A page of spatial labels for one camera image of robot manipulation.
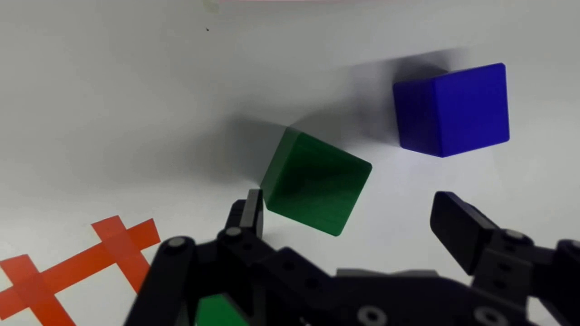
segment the white table surface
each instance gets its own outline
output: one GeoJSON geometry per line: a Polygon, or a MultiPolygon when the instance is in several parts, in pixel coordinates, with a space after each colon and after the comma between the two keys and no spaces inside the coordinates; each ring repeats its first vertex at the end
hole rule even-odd
{"type": "MultiPolygon", "coordinates": [[[[439,189],[539,245],[580,240],[579,15],[579,0],[4,0],[0,259],[50,269],[117,214],[207,241],[260,185],[285,125],[374,163],[343,238],[267,214],[274,247],[329,272],[466,281],[428,229],[439,189]],[[399,149],[390,87],[421,55],[508,64],[512,142],[448,160],[399,149]]],[[[59,294],[84,326],[120,325],[133,297],[117,267],[59,294]]]]}

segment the blue cube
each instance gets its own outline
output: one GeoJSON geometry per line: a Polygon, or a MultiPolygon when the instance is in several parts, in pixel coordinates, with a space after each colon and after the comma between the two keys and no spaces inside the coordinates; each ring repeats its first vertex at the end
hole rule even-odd
{"type": "Polygon", "coordinates": [[[394,86],[401,147],[446,158],[510,140],[506,66],[394,86]]]}

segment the green cube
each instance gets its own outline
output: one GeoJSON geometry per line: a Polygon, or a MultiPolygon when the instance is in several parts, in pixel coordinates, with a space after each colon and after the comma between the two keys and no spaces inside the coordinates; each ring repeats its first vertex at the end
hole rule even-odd
{"type": "Polygon", "coordinates": [[[269,211],[340,236],[370,171],[369,162],[287,129],[262,189],[269,211]]]}
{"type": "Polygon", "coordinates": [[[231,301],[224,296],[214,296],[200,301],[198,326],[247,326],[249,323],[238,314],[231,301]]]}

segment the green object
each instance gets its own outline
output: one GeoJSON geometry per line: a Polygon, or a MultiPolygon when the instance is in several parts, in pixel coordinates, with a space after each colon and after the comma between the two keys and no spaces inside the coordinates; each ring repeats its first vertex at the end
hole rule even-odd
{"type": "Polygon", "coordinates": [[[247,323],[227,297],[214,296],[200,303],[198,326],[247,326],[247,323]]]}
{"type": "Polygon", "coordinates": [[[287,129],[262,189],[269,211],[340,236],[370,171],[369,162],[287,129]]]}

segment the white surface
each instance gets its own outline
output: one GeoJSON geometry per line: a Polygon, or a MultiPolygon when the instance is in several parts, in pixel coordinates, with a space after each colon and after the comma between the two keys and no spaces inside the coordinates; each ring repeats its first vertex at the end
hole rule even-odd
{"type": "MultiPolygon", "coordinates": [[[[427,225],[437,189],[541,245],[579,240],[579,13],[579,0],[4,0],[0,259],[31,254],[44,270],[95,245],[89,225],[115,214],[211,240],[265,173],[271,124],[298,122],[374,163],[343,238],[267,216],[274,245],[330,272],[461,278],[427,225]],[[394,145],[385,67],[430,51],[457,67],[508,64],[512,144],[452,160],[394,145]]],[[[118,270],[79,288],[60,294],[79,325],[126,317],[118,270]]]]}

